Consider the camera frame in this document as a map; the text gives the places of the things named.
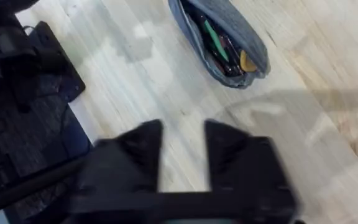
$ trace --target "wooden floor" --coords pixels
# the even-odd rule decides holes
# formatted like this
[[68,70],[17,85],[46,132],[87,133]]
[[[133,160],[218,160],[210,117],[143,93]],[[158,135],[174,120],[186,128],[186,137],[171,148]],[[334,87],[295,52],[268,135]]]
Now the wooden floor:
[[92,140],[165,122],[164,191],[206,190],[203,120],[271,136],[307,223],[358,223],[358,0],[232,0],[265,42],[272,72],[220,85],[166,0],[41,0],[85,81],[71,108]]

